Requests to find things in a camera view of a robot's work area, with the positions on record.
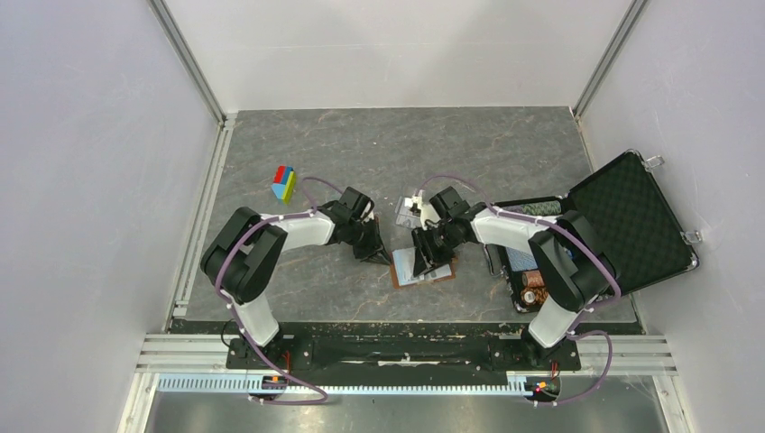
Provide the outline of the white card with magnetic stripe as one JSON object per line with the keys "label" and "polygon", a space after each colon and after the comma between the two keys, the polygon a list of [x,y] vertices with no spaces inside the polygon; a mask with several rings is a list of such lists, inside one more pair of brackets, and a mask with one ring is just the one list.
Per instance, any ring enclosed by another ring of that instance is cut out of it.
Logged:
{"label": "white card with magnetic stripe", "polygon": [[441,266],[431,272],[427,272],[420,276],[422,281],[440,281],[444,279],[452,279],[455,277],[454,271],[450,264]]}

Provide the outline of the clear plastic card sleeve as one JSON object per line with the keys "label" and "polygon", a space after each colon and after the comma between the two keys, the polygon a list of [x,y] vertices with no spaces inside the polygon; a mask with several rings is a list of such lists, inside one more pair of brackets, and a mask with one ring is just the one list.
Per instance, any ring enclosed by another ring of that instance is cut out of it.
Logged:
{"label": "clear plastic card sleeve", "polygon": [[408,196],[401,196],[395,208],[396,226],[413,229],[421,227],[422,189],[415,189]]}

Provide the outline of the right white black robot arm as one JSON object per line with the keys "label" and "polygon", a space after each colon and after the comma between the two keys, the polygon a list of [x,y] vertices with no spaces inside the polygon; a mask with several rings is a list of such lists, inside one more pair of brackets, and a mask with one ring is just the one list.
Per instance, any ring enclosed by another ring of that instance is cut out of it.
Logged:
{"label": "right white black robot arm", "polygon": [[414,195],[404,204],[420,219],[411,232],[415,277],[451,263],[457,247],[467,243],[495,244],[533,256],[548,291],[521,343],[521,357],[533,368],[557,357],[557,344],[598,296],[607,290],[621,295],[616,265],[592,225],[576,211],[530,216],[493,204],[471,206],[451,187],[428,202]]}

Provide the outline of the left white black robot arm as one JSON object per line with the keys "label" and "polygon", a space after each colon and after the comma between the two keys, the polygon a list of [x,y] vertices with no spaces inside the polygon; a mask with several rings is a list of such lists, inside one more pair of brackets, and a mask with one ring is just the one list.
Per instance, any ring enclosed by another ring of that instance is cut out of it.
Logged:
{"label": "left white black robot arm", "polygon": [[273,367],[283,356],[283,343],[276,337],[280,325],[265,295],[281,254],[347,244],[356,260],[390,266],[391,254],[373,209],[373,200],[351,187],[338,199],[300,213],[261,215],[240,207],[203,253],[201,271],[225,301],[250,343],[248,354],[261,367]]}

